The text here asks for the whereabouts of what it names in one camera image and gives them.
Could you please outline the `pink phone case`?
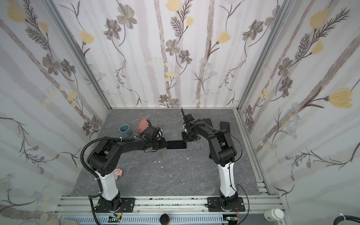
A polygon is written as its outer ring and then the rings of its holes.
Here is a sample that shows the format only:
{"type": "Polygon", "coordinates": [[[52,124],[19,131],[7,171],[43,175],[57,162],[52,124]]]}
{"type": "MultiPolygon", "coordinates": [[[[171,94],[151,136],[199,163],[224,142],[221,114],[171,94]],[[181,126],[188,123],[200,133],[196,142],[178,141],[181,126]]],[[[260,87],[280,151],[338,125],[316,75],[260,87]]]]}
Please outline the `pink phone case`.
{"type": "Polygon", "coordinates": [[[137,129],[136,129],[137,133],[140,134],[140,133],[144,132],[148,128],[149,120],[150,120],[149,118],[141,118],[140,119],[140,122],[138,124],[137,129]]]}

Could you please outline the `black phone case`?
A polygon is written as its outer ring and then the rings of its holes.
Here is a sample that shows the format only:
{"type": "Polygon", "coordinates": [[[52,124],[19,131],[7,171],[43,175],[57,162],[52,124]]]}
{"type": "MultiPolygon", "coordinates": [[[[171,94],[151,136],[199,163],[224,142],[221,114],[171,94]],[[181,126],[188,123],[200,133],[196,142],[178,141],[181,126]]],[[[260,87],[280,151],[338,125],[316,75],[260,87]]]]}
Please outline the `black phone case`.
{"type": "Polygon", "coordinates": [[[226,122],[226,121],[221,121],[220,122],[220,130],[221,131],[226,131],[227,133],[231,133],[231,129],[230,129],[230,123],[226,122]]]}

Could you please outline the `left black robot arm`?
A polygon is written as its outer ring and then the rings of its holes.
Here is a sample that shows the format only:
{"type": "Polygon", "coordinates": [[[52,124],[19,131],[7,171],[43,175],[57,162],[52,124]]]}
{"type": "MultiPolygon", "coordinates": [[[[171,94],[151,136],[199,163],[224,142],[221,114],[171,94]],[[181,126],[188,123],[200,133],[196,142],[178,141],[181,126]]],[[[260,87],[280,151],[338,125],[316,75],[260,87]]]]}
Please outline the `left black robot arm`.
{"type": "Polygon", "coordinates": [[[162,129],[151,125],[134,137],[109,137],[98,138],[87,143],[81,150],[80,160],[88,172],[98,183],[99,193],[89,195],[92,211],[119,212],[124,209],[121,194],[116,186],[115,169],[122,154],[132,151],[152,152],[167,147],[162,129]]]}

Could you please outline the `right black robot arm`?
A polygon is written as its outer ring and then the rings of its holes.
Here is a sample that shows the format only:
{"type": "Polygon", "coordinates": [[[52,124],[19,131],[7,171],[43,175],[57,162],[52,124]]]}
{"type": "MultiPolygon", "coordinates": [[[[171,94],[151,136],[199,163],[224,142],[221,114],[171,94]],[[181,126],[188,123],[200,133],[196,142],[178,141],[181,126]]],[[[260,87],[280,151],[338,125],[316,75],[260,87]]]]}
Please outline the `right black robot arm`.
{"type": "Polygon", "coordinates": [[[183,141],[195,142],[202,137],[205,138],[209,144],[210,157],[219,170],[219,205],[211,207],[208,204],[208,208],[218,208],[230,212],[239,200],[233,172],[237,151],[229,132],[230,124],[222,121],[220,129],[216,129],[208,124],[208,119],[194,119],[191,114],[185,114],[183,109],[181,109],[181,113],[184,120],[184,131],[181,134],[183,141]]]}

